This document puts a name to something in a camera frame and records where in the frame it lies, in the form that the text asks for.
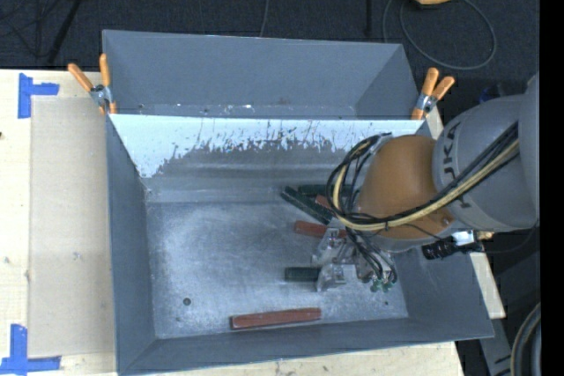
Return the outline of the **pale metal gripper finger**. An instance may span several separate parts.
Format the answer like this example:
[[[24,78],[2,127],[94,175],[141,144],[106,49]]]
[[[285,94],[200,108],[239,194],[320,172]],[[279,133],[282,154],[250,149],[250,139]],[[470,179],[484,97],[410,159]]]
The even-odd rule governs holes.
[[[317,291],[328,291],[339,288],[353,280],[352,264],[328,263],[321,267],[315,282]]]
[[[338,260],[346,244],[347,232],[344,229],[328,228],[323,234],[315,252],[312,264],[329,264]]]

